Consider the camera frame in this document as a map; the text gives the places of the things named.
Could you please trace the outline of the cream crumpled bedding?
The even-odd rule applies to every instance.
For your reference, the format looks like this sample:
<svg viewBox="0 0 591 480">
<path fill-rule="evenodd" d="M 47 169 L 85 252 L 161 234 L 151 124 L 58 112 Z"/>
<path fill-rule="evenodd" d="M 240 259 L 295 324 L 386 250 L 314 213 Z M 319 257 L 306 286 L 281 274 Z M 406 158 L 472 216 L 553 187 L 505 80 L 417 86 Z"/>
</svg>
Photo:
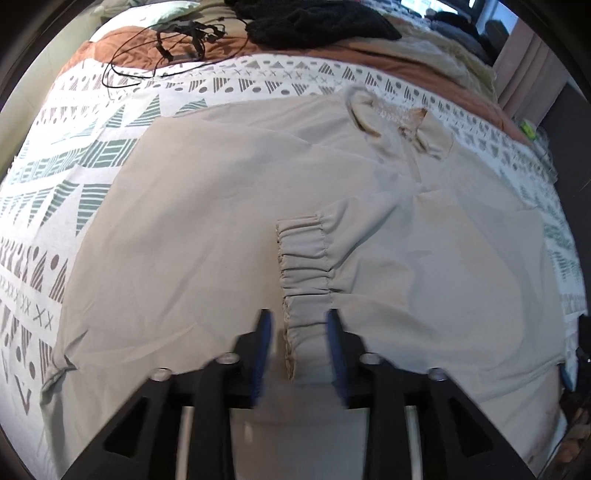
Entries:
<svg viewBox="0 0 591 480">
<path fill-rule="evenodd" d="M 363 48 L 427 65 L 473 93 L 493 103 L 498 101 L 493 69 L 460 43 L 417 22 L 388 14 L 385 17 L 402 38 L 394 41 L 362 38 Z"/>
</svg>

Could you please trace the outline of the rust orange blanket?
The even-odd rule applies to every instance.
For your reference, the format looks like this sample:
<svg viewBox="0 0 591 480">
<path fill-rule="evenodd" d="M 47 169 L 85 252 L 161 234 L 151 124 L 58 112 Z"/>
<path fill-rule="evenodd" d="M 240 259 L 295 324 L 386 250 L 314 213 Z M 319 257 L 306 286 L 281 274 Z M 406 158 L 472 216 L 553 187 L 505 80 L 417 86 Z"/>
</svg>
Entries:
<svg viewBox="0 0 591 480">
<path fill-rule="evenodd" d="M 524 145 L 528 143 L 525 134 L 497 103 L 456 84 L 427 65 L 370 52 L 363 48 L 361 39 L 342 40 L 334 45 L 317 49 L 284 50 L 283 54 L 342 61 L 375 68 L 452 101 L 468 112 L 488 121 L 513 140 Z M 155 40 L 156 33 L 151 29 L 123 27 L 114 30 L 97 42 L 84 42 L 60 72 L 65 73 L 86 59 L 102 63 L 112 62 L 117 67 L 135 68 L 141 71 L 153 68 L 163 69 L 169 62 L 158 52 Z"/>
</svg>

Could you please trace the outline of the padded cream headboard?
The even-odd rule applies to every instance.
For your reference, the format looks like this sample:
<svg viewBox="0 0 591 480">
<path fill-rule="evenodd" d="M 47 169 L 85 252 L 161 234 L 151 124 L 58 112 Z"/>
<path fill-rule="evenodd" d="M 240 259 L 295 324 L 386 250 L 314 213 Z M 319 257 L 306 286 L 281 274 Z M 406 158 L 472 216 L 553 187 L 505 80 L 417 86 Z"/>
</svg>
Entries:
<svg viewBox="0 0 591 480">
<path fill-rule="evenodd" d="M 1 176 L 4 176 L 58 76 L 74 52 L 91 36 L 63 31 L 37 56 L 1 110 Z"/>
</svg>

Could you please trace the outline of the white pillow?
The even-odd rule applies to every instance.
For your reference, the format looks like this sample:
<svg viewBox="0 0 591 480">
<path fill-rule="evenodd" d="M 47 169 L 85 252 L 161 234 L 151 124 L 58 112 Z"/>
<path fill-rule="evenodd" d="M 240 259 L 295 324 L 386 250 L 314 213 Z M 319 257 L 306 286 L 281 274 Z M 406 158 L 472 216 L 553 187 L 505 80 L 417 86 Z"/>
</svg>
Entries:
<svg viewBox="0 0 591 480">
<path fill-rule="evenodd" d="M 101 26 L 90 42 L 101 40 L 108 33 L 123 27 L 151 27 L 196 12 L 199 1 L 100 1 L 91 15 Z"/>
</svg>

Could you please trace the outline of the yellow green item on cabinet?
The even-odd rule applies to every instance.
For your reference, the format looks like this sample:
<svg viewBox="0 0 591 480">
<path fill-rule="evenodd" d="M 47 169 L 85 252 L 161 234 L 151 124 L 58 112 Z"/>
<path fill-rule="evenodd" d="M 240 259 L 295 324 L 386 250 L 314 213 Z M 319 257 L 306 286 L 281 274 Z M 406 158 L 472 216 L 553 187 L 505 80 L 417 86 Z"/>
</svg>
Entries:
<svg viewBox="0 0 591 480">
<path fill-rule="evenodd" d="M 520 123 L 520 128 L 530 140 L 535 140 L 537 138 L 536 126 L 528 120 L 522 120 Z"/>
</svg>

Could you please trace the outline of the white patterned geometric blanket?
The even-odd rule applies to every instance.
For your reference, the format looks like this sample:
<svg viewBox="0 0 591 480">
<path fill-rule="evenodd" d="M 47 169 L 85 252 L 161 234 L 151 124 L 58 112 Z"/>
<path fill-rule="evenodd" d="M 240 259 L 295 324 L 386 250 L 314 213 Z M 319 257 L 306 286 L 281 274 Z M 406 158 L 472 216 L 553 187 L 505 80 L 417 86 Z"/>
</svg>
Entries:
<svg viewBox="0 0 591 480">
<path fill-rule="evenodd" d="M 37 479 L 56 475 L 39 408 L 66 280 L 115 176 L 159 117 L 246 100 L 329 95 L 360 84 L 387 102 L 426 108 L 528 204 L 539 209 L 558 280 L 566 350 L 586 308 L 574 239 L 551 173 L 534 151 L 429 90 L 342 61 L 253 54 L 200 68 L 110 72 L 86 59 L 51 87 L 1 184 L 1 426 Z"/>
</svg>

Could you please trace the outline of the white bedside drawer cabinet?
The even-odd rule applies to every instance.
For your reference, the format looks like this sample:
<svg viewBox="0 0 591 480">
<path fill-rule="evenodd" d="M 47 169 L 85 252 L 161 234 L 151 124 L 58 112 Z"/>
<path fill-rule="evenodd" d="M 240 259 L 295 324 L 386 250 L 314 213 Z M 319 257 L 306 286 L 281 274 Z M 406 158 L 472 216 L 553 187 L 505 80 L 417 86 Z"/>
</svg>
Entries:
<svg viewBox="0 0 591 480">
<path fill-rule="evenodd" d="M 535 140 L 530 140 L 527 136 L 526 137 L 528 138 L 528 140 L 532 144 L 532 148 L 533 148 L 534 152 L 536 153 L 537 157 L 542 162 L 542 164 L 546 168 L 546 170 L 549 173 L 555 174 L 556 169 L 555 169 L 553 157 L 552 157 L 552 154 L 550 151 L 550 142 L 549 142 L 548 136 L 542 128 L 538 128 L 536 126 L 536 129 L 537 129 L 537 138 Z"/>
</svg>

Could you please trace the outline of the pink curtain right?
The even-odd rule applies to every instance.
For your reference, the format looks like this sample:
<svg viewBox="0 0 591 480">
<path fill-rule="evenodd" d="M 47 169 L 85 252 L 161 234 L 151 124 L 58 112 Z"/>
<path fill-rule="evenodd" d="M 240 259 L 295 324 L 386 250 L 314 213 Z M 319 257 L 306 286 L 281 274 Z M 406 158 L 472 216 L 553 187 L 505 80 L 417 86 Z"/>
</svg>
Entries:
<svg viewBox="0 0 591 480">
<path fill-rule="evenodd" d="M 552 49 L 519 19 L 494 64 L 498 103 L 516 120 L 539 125 L 570 75 Z"/>
</svg>

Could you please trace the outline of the beige jacket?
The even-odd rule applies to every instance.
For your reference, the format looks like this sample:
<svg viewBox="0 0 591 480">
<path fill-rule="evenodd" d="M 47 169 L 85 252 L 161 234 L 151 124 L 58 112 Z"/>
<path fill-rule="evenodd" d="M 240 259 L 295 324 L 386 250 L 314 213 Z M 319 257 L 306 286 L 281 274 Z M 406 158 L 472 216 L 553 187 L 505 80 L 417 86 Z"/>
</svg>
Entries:
<svg viewBox="0 0 591 480">
<path fill-rule="evenodd" d="M 339 408 L 325 315 L 415 372 L 440 367 L 526 464 L 551 450 L 564 324 L 538 209 L 432 113 L 391 122 L 358 86 L 155 120 L 66 285 L 41 394 L 64 473 L 156 368 L 228 351 L 276 316 L 249 479 L 355 479 L 363 416 Z"/>
</svg>

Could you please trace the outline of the black knitted garment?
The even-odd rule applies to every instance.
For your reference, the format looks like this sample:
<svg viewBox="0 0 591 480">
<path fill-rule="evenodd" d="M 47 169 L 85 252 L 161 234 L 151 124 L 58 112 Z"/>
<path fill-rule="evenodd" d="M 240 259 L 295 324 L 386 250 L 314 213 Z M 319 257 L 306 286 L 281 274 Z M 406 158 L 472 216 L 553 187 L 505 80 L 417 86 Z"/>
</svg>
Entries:
<svg viewBox="0 0 591 480">
<path fill-rule="evenodd" d="M 352 38 L 398 41 L 402 34 L 378 11 L 358 1 L 228 1 L 256 45 L 314 49 Z"/>
</svg>

